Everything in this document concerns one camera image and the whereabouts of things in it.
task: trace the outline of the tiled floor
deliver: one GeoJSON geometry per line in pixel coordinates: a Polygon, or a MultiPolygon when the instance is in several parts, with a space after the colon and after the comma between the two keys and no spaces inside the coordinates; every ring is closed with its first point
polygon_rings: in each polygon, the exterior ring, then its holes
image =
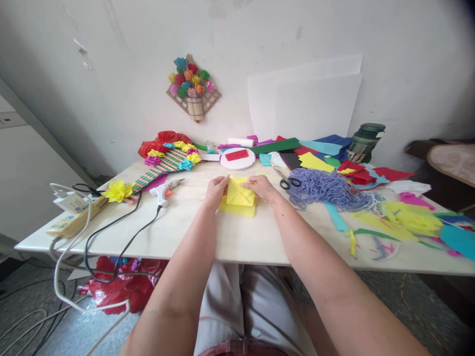
{"type": "MultiPolygon", "coordinates": [[[[473,333],[442,303],[442,301],[415,275],[409,274],[405,281],[405,298],[420,320],[427,326],[439,341],[449,350],[448,353],[425,329],[414,315],[408,310],[401,298],[402,273],[386,272],[358,272],[365,283],[376,295],[398,316],[398,318],[412,331],[433,356],[469,355],[468,342],[473,338],[473,333]]],[[[68,272],[62,271],[63,280],[68,272]]],[[[49,314],[58,310],[59,301],[54,295],[52,281],[45,281],[23,289],[14,296],[5,298],[8,293],[27,284],[52,278],[52,270],[23,265],[5,281],[0,283],[0,290],[7,294],[0,296],[0,335],[26,314],[36,310],[45,309],[49,314]]],[[[303,285],[295,278],[294,288],[296,297],[311,303],[303,285]]],[[[66,293],[71,296],[74,282],[66,283],[66,293]]],[[[94,302],[87,298],[80,303],[84,308],[93,308],[94,302]]],[[[138,319],[137,314],[128,315],[102,342],[94,355],[117,355],[127,335],[138,319]]],[[[0,354],[13,340],[28,329],[35,320],[40,320],[40,314],[33,316],[22,323],[11,334],[0,340],[0,354]]],[[[83,356],[99,337],[118,319],[118,316],[106,316],[102,312],[89,314],[80,313],[70,309],[54,333],[39,350],[37,355],[72,355],[83,356]]],[[[22,355],[32,355],[39,341],[45,335],[50,321],[41,329],[38,336],[22,355]]],[[[16,355],[25,345],[21,341],[6,355],[16,355]]]]}

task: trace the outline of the pants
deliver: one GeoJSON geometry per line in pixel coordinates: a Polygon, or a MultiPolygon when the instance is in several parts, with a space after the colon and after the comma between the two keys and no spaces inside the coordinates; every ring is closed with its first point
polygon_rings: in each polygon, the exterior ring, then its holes
{"type": "Polygon", "coordinates": [[[317,356],[277,269],[215,262],[201,302],[194,355],[245,336],[290,355],[317,356]]]}

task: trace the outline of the hot glue gun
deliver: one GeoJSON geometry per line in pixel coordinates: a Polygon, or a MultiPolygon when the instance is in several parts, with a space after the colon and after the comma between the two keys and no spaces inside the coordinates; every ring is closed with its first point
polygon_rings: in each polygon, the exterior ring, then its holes
{"type": "Polygon", "coordinates": [[[175,188],[178,184],[183,182],[185,178],[182,179],[176,179],[172,180],[169,183],[164,183],[162,185],[159,185],[157,188],[152,188],[150,190],[151,195],[156,195],[158,198],[158,206],[161,206],[162,208],[166,208],[168,206],[168,200],[165,199],[165,193],[167,192],[168,189],[175,188]]]}

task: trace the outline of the scissors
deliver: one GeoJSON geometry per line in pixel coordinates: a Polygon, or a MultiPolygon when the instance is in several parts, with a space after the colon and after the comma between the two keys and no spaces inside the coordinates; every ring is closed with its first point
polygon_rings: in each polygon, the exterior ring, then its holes
{"type": "Polygon", "coordinates": [[[281,188],[283,188],[283,189],[285,189],[285,190],[289,190],[291,185],[293,185],[294,187],[297,187],[297,188],[299,188],[300,186],[302,186],[302,182],[301,182],[301,181],[299,181],[297,178],[289,177],[289,176],[286,175],[284,172],[282,172],[282,171],[274,164],[274,162],[272,162],[268,157],[266,157],[266,159],[271,163],[272,168],[274,168],[274,171],[276,171],[277,174],[282,177],[282,180],[281,180],[281,188]]]}

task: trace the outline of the white table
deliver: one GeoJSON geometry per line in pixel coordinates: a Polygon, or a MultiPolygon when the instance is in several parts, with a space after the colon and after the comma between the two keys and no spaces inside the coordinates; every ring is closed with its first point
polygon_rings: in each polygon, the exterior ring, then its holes
{"type": "MultiPolygon", "coordinates": [[[[134,182],[146,171],[147,166],[140,160],[118,174],[114,180],[123,179],[125,182],[134,182]]],[[[168,197],[169,207],[162,209],[154,224],[137,236],[124,256],[154,259],[171,258],[205,196],[210,179],[226,174],[235,177],[249,177],[258,173],[266,174],[277,190],[288,198],[287,193],[279,187],[281,178],[276,175],[272,167],[262,167],[259,161],[242,171],[229,171],[222,168],[217,162],[208,162],[197,164],[191,172],[184,171],[169,174],[167,180],[185,178],[185,181],[173,189],[174,194],[168,197]]],[[[389,189],[379,188],[379,192],[387,199],[396,200],[396,195],[389,189]]],[[[428,201],[437,207],[435,212],[447,211],[440,205],[428,201]]],[[[71,249],[71,253],[83,254],[87,236],[119,216],[126,214],[131,209],[133,207],[128,204],[109,204],[91,221],[90,226],[85,231],[84,238],[77,241],[71,249]]],[[[91,244],[90,254],[118,256],[130,238],[154,217],[155,212],[156,197],[144,192],[139,209],[128,218],[97,235],[91,244]]],[[[336,230],[323,203],[310,204],[306,212],[300,211],[299,213],[352,268],[475,275],[474,261],[465,257],[453,257],[445,251],[431,249],[420,243],[410,241],[404,241],[401,244],[399,253],[394,258],[381,262],[373,261],[372,256],[366,253],[365,250],[368,248],[375,249],[374,241],[369,235],[365,234],[356,236],[362,249],[357,249],[356,258],[351,257],[349,254],[349,238],[336,230]]],[[[370,225],[355,220],[347,212],[342,213],[342,216],[354,230],[361,227],[375,230],[370,225]]],[[[222,211],[218,211],[216,217],[218,238],[216,258],[218,260],[249,264],[289,265],[272,209],[266,203],[259,203],[253,219],[224,214],[222,211]]],[[[56,220],[57,218],[47,223],[20,242],[15,248],[22,251],[47,252],[53,238],[47,235],[45,231],[56,220]]],[[[63,251],[69,243],[70,240],[67,239],[59,241],[57,244],[58,250],[63,251]]]]}

